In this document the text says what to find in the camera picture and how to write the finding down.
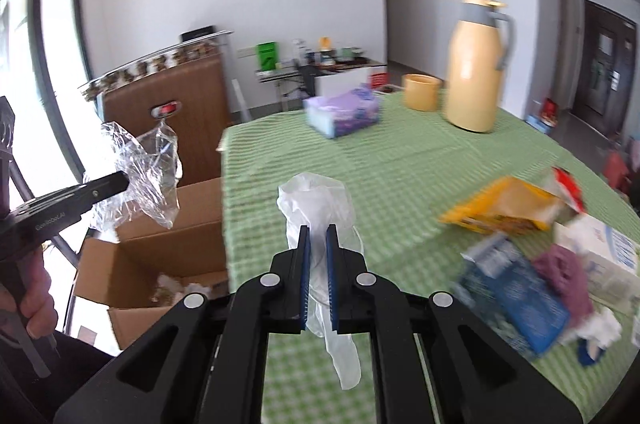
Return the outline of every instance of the clear plastic wrap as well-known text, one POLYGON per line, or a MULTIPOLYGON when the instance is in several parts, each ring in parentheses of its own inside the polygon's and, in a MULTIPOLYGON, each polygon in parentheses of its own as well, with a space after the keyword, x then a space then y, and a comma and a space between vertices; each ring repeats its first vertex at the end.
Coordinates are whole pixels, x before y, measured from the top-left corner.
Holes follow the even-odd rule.
POLYGON ((104 166, 92 169, 91 175, 124 171, 129 187, 94 205, 91 227, 106 232, 146 214, 170 229, 179 210, 176 187, 182 177, 175 131, 164 121, 138 138, 116 122, 105 123, 100 130, 97 150, 104 154, 104 166))

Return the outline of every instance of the red label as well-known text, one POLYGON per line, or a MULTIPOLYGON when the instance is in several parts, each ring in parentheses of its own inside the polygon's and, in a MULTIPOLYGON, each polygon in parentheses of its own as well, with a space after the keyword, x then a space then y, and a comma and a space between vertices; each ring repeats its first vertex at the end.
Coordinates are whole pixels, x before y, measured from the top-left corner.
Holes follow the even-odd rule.
POLYGON ((389 83, 389 74, 386 71, 384 73, 374 73, 369 79, 371 89, 376 89, 389 83))
POLYGON ((180 111, 182 108, 182 103, 179 100, 172 100, 171 102, 167 102, 166 104, 161 104, 159 106, 151 108, 151 117, 156 120, 164 119, 170 117, 174 113, 180 111))

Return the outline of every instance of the yellow snack bag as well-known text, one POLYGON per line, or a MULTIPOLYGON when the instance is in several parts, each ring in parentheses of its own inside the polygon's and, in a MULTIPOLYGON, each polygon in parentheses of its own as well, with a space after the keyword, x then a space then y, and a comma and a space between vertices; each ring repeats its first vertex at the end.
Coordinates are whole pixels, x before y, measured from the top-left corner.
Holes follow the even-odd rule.
POLYGON ((564 202, 551 193, 516 177, 492 182, 469 201, 456 205, 440 217, 482 234, 498 230, 523 234, 549 230, 564 202))

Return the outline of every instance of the window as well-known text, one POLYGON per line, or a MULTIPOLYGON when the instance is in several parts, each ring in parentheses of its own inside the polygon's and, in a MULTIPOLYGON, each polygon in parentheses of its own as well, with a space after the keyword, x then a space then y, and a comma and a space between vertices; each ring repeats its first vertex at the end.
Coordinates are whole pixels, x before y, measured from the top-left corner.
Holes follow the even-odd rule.
MULTIPOLYGON (((11 207, 82 181, 90 140, 99 131, 94 104, 78 91, 90 75, 79 0, 0 0, 0 95, 15 113, 11 207)), ((62 328, 77 253, 88 220, 63 230, 45 253, 62 328)))

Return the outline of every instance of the table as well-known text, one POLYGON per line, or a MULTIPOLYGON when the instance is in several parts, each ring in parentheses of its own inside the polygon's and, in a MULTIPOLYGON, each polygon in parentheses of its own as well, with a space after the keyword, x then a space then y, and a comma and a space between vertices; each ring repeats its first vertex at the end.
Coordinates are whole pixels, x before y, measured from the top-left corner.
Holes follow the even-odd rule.
POLYGON ((374 66, 386 66, 386 62, 378 62, 368 57, 358 57, 352 61, 337 61, 335 66, 314 65, 325 73, 340 73, 342 71, 356 70, 357 68, 372 68, 374 66))
MULTIPOLYGON (((225 148, 224 229, 232 289, 267 271, 272 256, 287 248, 285 218, 276 206, 278 186, 302 171, 346 184, 367 267, 422 296, 447 289, 462 272, 460 252, 481 238, 437 222, 438 215, 503 175, 540 183, 550 166, 566 168, 581 185, 590 214, 640 241, 640 220, 601 178, 504 111, 491 134, 474 134, 450 125, 440 113, 405 108, 402 94, 395 93, 383 99, 380 124, 340 139, 324 139, 306 126, 303 112, 288 112, 229 128, 225 148)), ((514 241, 532 258, 552 236, 537 232, 514 241)), ((630 343, 630 318, 617 317, 622 339, 597 365, 581 367, 575 348, 559 345, 533 363, 586 421, 638 352, 630 343)), ((343 392, 323 340, 309 332, 271 336, 264 424, 375 422, 368 337, 354 340, 362 380, 343 392)))
POLYGON ((276 93, 278 94, 278 99, 280 100, 280 111, 288 111, 289 102, 285 100, 285 97, 291 92, 283 93, 280 89, 280 86, 284 81, 293 80, 294 82, 300 82, 302 79, 302 75, 295 68, 288 66, 287 68, 282 68, 281 70, 271 70, 271 71, 256 71, 255 74, 258 77, 258 80, 261 83, 265 82, 273 82, 276 86, 276 93))

